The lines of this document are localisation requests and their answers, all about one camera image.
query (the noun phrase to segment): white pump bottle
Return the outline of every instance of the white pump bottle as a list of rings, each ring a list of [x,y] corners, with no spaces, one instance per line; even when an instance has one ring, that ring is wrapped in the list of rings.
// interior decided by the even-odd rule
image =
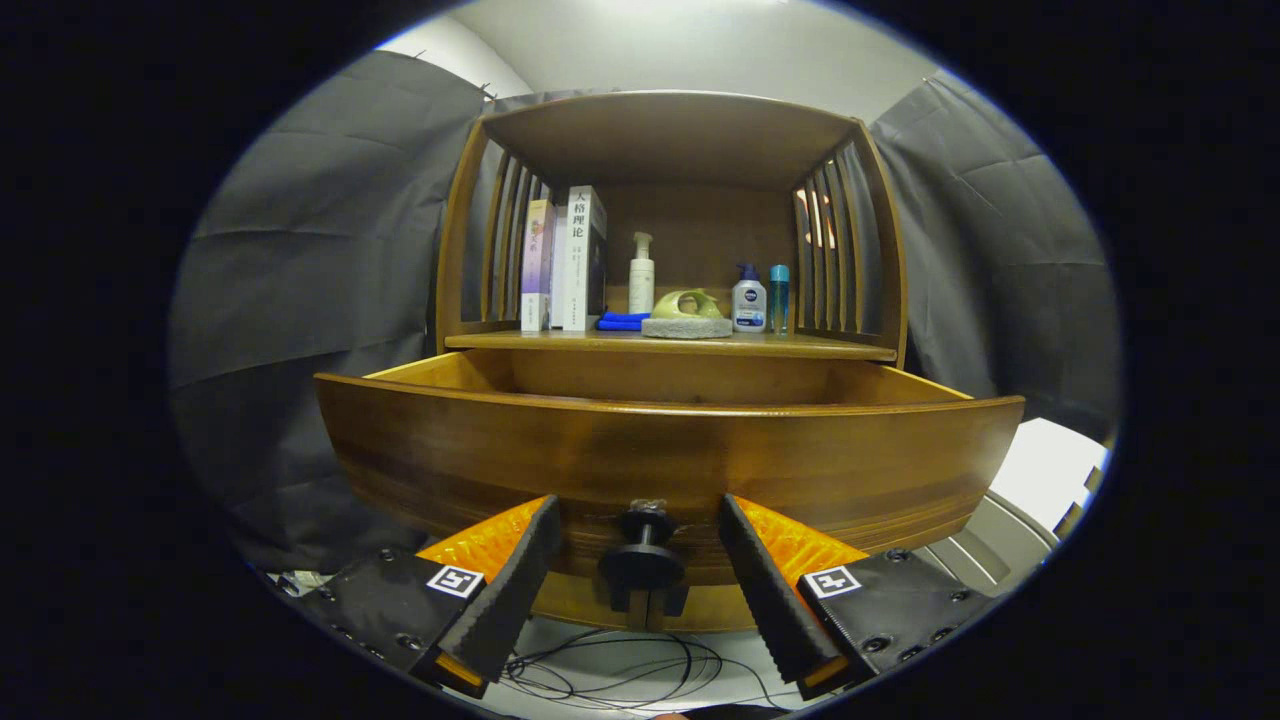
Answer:
[[[653,311],[653,260],[649,259],[649,243],[653,236],[646,232],[635,234],[636,256],[631,260],[631,279],[627,286],[627,313]]]

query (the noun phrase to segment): purple book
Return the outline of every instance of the purple book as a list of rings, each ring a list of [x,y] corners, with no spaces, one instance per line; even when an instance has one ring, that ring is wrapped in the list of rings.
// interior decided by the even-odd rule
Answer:
[[[556,205],[531,200],[525,228],[525,256],[520,272],[520,329],[548,328],[552,297],[552,249],[556,245]]]

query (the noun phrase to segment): open drawer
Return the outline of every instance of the open drawer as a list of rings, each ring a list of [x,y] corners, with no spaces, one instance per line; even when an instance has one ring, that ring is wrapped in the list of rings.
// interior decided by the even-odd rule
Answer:
[[[740,602],[723,587],[735,583],[716,528],[724,492],[868,552],[928,544],[964,527],[1024,404],[860,360],[566,350],[451,352],[365,378],[319,374],[316,388],[356,495],[415,527],[448,536],[558,495],[564,544],[543,594],[562,610],[541,597],[535,610],[599,625],[621,623],[607,603],[584,616],[566,583],[590,587],[632,500],[666,500],[686,580]]]

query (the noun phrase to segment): book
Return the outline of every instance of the book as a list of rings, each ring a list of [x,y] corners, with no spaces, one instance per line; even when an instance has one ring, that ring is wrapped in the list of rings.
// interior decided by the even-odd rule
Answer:
[[[568,243],[568,205],[556,206],[556,240],[552,243],[552,328],[564,327],[564,258]]]
[[[552,249],[556,206],[550,200],[530,200],[525,228],[525,255],[520,270],[520,329],[545,331],[550,319]]]
[[[564,329],[585,332],[604,314],[604,204],[589,184],[568,191]]]

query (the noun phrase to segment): wooden cabinet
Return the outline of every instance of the wooden cabinet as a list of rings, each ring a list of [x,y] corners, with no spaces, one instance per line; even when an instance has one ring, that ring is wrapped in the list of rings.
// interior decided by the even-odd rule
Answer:
[[[477,246],[468,217],[490,142],[500,172],[481,199]],[[728,300],[735,263],[788,265],[792,334],[521,333],[521,209],[580,183],[609,213],[611,304],[625,306],[628,241],[643,229],[655,237],[659,293],[705,287]],[[859,233],[859,192],[874,237]],[[876,297],[860,282],[867,258],[879,261]],[[477,297],[463,296],[468,269]],[[1004,460],[1023,400],[974,400],[902,373],[905,297],[892,197],[859,120],[717,94],[576,97],[472,129],[440,247],[439,355],[366,378],[317,375],[317,392],[355,492],[416,527],[449,534],[559,495],[564,550],[536,611],[626,624],[595,562],[622,542],[613,518],[631,500],[663,498],[692,585],[666,626],[739,629],[751,620],[717,539],[724,492],[874,552],[957,532]]]

